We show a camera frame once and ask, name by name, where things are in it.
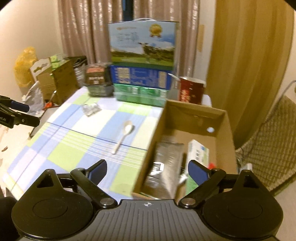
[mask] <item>spoon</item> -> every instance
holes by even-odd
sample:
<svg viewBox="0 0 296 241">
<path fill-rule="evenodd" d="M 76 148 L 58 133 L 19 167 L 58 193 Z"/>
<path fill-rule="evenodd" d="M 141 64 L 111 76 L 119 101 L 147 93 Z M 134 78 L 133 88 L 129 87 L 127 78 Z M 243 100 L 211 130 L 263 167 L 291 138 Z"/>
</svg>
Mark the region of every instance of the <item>spoon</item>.
<svg viewBox="0 0 296 241">
<path fill-rule="evenodd" d="M 133 123 L 132 123 L 130 120 L 128 120 L 128 121 L 126 121 L 126 122 L 124 123 L 124 128 L 123 128 L 123 130 L 122 130 L 122 132 L 123 132 L 123 136 L 122 136 L 122 138 L 120 139 L 120 141 L 115 145 L 115 147 L 113 148 L 111 154 L 113 154 L 113 155 L 116 154 L 116 152 L 117 152 L 119 146 L 121 145 L 121 143 L 123 142 L 124 138 L 125 138 L 127 135 L 129 135 L 130 133 L 132 133 L 133 129 L 134 129 L 134 125 L 133 125 Z"/>
</svg>

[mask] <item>wall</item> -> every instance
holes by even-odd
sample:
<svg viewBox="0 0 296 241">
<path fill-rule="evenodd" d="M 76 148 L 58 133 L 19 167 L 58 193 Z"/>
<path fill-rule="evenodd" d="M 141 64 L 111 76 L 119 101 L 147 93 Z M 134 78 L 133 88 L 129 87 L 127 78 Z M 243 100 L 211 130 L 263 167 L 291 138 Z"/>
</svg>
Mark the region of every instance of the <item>wall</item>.
<svg viewBox="0 0 296 241">
<path fill-rule="evenodd" d="M 13 73 L 15 60 L 29 46 L 39 59 L 62 52 L 58 0 L 12 0 L 0 11 L 0 95 L 21 100 Z"/>
<path fill-rule="evenodd" d="M 200 25 L 205 26 L 202 51 L 196 51 L 193 77 L 207 80 L 216 15 L 216 0 L 200 0 Z"/>
<path fill-rule="evenodd" d="M 277 94 L 276 100 L 280 97 L 283 93 L 285 88 L 291 83 L 291 81 L 296 80 L 296 12 L 294 11 L 294 32 L 293 32 L 293 41 L 292 47 L 290 52 L 290 58 L 287 65 L 286 73 L 283 78 L 283 82 Z M 294 83 L 286 92 L 286 96 L 289 97 L 296 103 L 296 93 L 295 93 L 296 84 Z"/>
</svg>

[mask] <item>red object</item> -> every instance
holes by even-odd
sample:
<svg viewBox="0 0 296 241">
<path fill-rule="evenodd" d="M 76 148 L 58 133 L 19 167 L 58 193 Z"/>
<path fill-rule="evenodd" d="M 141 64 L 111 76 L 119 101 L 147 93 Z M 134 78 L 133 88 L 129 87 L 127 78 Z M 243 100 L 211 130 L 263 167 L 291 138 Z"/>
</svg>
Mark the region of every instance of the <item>red object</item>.
<svg viewBox="0 0 296 241">
<path fill-rule="evenodd" d="M 211 170 L 211 169 L 213 169 L 213 168 L 216 168 L 216 165 L 215 165 L 214 163 L 210 162 L 210 164 L 209 164 L 209 169 Z"/>
<path fill-rule="evenodd" d="M 44 106 L 43 110 L 46 110 L 48 108 L 51 108 L 53 106 L 53 103 L 52 102 L 48 102 L 46 103 L 46 105 Z"/>
<path fill-rule="evenodd" d="M 179 101 L 201 104 L 205 82 L 196 78 L 180 77 Z"/>
</svg>

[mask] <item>cardboard box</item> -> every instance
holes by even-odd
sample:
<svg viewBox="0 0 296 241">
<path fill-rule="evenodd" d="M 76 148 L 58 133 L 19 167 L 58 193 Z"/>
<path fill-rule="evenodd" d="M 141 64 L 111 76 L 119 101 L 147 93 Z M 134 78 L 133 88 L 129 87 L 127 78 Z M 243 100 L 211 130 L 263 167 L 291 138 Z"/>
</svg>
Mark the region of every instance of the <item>cardboard box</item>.
<svg viewBox="0 0 296 241">
<path fill-rule="evenodd" d="M 111 65 L 110 70 L 114 84 L 128 84 L 165 90 L 171 89 L 172 77 L 168 75 L 171 71 L 114 65 Z"/>
<path fill-rule="evenodd" d="M 168 100 L 158 121 L 150 146 L 135 183 L 134 199 L 149 199 L 141 195 L 141 187 L 152 166 L 155 146 L 163 135 L 174 136 L 178 143 L 188 143 L 194 139 L 209 148 L 209 161 L 227 173 L 237 173 L 232 132 L 227 112 L 207 106 Z M 178 188 L 176 200 L 185 196 L 185 185 Z"/>
<path fill-rule="evenodd" d="M 178 22 L 128 21 L 108 28 L 115 65 L 173 70 Z"/>
<path fill-rule="evenodd" d="M 48 68 L 37 77 L 44 100 L 49 100 L 53 92 L 56 94 L 53 102 L 61 105 L 78 89 L 76 75 L 71 61 L 66 62 L 55 70 Z"/>
</svg>

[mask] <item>blue box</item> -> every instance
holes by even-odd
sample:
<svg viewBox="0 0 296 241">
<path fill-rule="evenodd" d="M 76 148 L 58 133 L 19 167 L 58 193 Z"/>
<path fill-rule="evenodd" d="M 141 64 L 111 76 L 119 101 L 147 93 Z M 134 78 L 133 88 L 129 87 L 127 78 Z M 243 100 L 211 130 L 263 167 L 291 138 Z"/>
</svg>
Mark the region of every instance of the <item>blue box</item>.
<svg viewBox="0 0 296 241">
<path fill-rule="evenodd" d="M 114 84 L 127 84 L 157 89 L 170 90 L 171 71 L 149 68 L 111 65 L 111 78 Z"/>
</svg>

